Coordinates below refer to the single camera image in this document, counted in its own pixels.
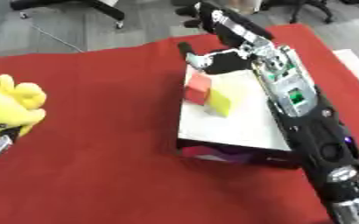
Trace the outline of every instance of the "floor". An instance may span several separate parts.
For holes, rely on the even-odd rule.
[[[127,15],[125,27],[116,30],[114,21],[79,3],[64,3],[50,8],[29,10],[32,18],[19,19],[9,8],[10,0],[0,0],[0,56],[24,53],[72,53],[75,50],[52,39],[32,26],[79,47],[94,51],[122,46],[139,46],[171,36],[201,33],[181,26],[183,18],[173,13],[170,0],[120,0],[117,8]],[[225,4],[227,0],[215,0]],[[329,0],[335,22],[323,24],[318,10],[307,6],[300,13],[300,22],[314,32],[332,49],[350,48],[359,56],[359,4],[345,5]],[[289,20],[287,7],[262,11],[250,18],[262,25],[282,25]]]

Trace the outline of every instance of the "wire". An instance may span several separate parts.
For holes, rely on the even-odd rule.
[[[75,46],[75,45],[71,45],[71,44],[67,43],[65,40],[62,40],[62,39],[60,39],[60,38],[57,38],[57,37],[55,37],[54,35],[52,35],[51,33],[48,33],[48,32],[46,32],[46,31],[43,31],[40,27],[38,27],[38,26],[35,25],[35,24],[31,24],[31,27],[34,28],[35,30],[37,30],[38,32],[43,33],[43,34],[49,36],[50,38],[55,39],[55,40],[59,41],[60,43],[66,45],[66,46],[72,47],[74,50],[78,51],[79,53],[84,53],[84,51],[82,51],[82,49],[80,49],[79,47],[77,47],[77,46]]]

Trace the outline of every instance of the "red tablecloth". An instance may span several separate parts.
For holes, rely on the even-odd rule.
[[[295,47],[359,142],[359,82],[302,25],[272,27]],[[0,59],[37,82],[46,120],[0,157],[0,224],[316,223],[327,218],[302,171],[173,155],[185,63],[215,36]]]

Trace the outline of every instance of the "robotic arm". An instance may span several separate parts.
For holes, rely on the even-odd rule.
[[[286,142],[334,223],[359,224],[359,150],[337,111],[314,85],[298,54],[288,45],[274,45],[273,36],[237,13],[210,3],[177,10],[196,18],[186,27],[202,25],[218,35],[228,50],[196,55],[179,44],[185,60],[207,74],[221,74],[232,61],[242,61],[258,77],[268,105]]]

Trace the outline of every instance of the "chair wheel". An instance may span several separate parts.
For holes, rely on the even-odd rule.
[[[290,20],[290,24],[296,24],[296,23],[298,23],[297,18],[292,18],[292,20]]]
[[[30,17],[30,16],[28,16],[28,14],[25,13],[25,12],[20,12],[19,16],[20,16],[21,19],[27,19],[27,18]]]
[[[116,22],[116,29],[117,30],[123,29],[123,21]]]
[[[324,23],[326,23],[326,24],[330,24],[332,22],[334,22],[334,20],[331,17],[328,17],[324,20]]]

